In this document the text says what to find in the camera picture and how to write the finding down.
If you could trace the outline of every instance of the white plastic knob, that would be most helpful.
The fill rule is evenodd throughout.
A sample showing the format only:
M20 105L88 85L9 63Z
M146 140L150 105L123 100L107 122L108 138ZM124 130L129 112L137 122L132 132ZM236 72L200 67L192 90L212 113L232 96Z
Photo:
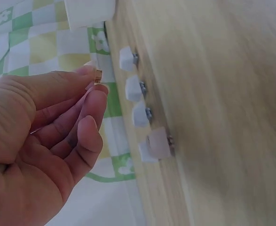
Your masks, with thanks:
M171 157L170 142L171 138L167 137L164 127L151 131L146 140L139 144L142 162L158 162L160 159Z
M149 147L146 141L143 141L139 144L139 151L142 162L158 162L157 158L154 158L150 155Z
M146 127L149 124L149 119L146 114L146 106L143 101L140 101L134 106L132 119L135 127Z
M134 75L126 80L125 96L127 100L138 102L142 97L142 90L138 75Z
M134 55L129 46L120 50L119 64L124 71L132 72L134 70Z

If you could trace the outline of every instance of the finger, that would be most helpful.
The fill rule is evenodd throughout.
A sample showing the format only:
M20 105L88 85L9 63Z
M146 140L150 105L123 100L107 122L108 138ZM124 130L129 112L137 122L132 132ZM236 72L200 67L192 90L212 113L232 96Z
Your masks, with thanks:
M88 62L86 65L94 66L94 63ZM76 69L74 72L76 72L77 74L80 74L80 75L85 75L87 73L87 69L85 66L82 66L82 67ZM88 86L92 87L93 85L94 85L94 83L91 82ZM82 92L82 94L78 98L66 100L59 104L56 104L56 105L50 106L48 108L44 108L42 110L37 111L36 115L35 115L35 119L32 123L31 129L30 129L30 132L36 131L37 129L44 127L44 126L50 124L51 122L53 122L57 117L59 117L61 114L63 114L67 110L69 110L76 102L78 102L78 100L82 96L84 96L85 93L86 93L86 90L84 90L84 92Z
M89 83L95 79L95 68L85 66L86 75L74 72L50 72L47 74L19 77L6 76L0 80L0 88L17 93L28 103L28 115L33 120L35 110L56 105L80 96Z
M56 144L53 148L51 148L50 151L61 158L65 158L66 156L68 156L71 150L77 145L78 142L78 123L87 115L90 115L94 118L96 125L99 129L106 109L106 102L107 96L105 93L98 90L90 92L85 99L79 118L73 126L70 133L64 140L62 140L60 143Z
M92 87L72 108L63 113L51 124L46 125L45 127L33 133L33 135L39 140L39 143L50 149L54 145L62 141L64 138L66 138L78 121L78 117L80 111L82 110L85 99L93 98L93 95L92 97L90 97L89 93L93 93L94 91L105 94L108 92L107 88L103 85L96 85ZM97 104L97 102L92 102L92 105L88 104L88 107L97 108L97 106L95 106Z
M95 165L102 150L103 140L92 116L86 116L78 123L78 144L65 158L74 183L78 183Z
M44 126L49 125L61 114L63 114L72 106L74 106L77 103L77 101L77 98L74 98L37 111L35 119L31 125L30 132L35 132L36 130Z

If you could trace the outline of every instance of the metal screw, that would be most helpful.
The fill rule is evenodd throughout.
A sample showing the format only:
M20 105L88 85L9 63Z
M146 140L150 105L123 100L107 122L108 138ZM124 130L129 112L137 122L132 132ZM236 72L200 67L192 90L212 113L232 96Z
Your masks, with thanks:
M150 109L149 107L147 107L147 108L145 109L145 111L146 111L146 115L147 115L147 118L148 118L149 122L151 122L151 120L152 120L151 109Z
M146 95L146 92L147 92L145 83L141 81L141 82L140 82L140 87L141 87L141 90L142 90L143 95L145 96L145 95Z
M133 64L137 65L139 62L139 55L137 53L133 53L134 61Z

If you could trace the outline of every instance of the fingernail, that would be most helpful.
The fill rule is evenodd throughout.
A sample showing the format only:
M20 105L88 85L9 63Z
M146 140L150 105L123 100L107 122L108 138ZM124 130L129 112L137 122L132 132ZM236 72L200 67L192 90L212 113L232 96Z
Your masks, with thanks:
M89 61L89 62L85 63L84 65L89 65L89 66L96 67L96 66L97 66L97 63L96 63L96 61L91 60L91 61Z
M86 91L88 91L90 88L92 88L94 86L94 82L91 82L87 87L86 87Z
M89 115L89 117L91 117L91 120L94 122L94 125L95 125L96 130L98 130L98 126L97 126L97 124L96 124L95 119L94 119L91 115Z
M96 70L96 67L92 65L83 65L82 67L75 70L76 73L80 75L87 75L91 72L94 72Z
M109 94L110 93L110 87L106 84L101 84L101 85L105 86L108 89L108 94Z

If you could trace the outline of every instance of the white plastic object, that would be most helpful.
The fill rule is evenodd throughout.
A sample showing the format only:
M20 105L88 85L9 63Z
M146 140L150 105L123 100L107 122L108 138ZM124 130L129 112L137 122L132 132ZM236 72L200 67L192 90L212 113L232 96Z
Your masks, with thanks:
M157 159L171 157L171 150L166 129L164 127L153 130L146 139L150 156Z
M171 157L171 146L164 127L153 130L146 140L139 144L142 162L158 162Z
M127 100L138 102L141 100L143 93L140 86L138 75L134 75L126 80L125 96Z
M137 64L138 56L134 55L129 46L120 50L119 66L120 69L128 72L134 70L134 64Z
M150 151L146 141L143 141L139 144L139 151L142 162L158 162L157 158L154 158L150 155Z
M70 30L111 20L116 0L64 0Z
M143 101L137 103L132 111L133 125L138 127L146 127L149 124L149 119L146 114L146 106Z

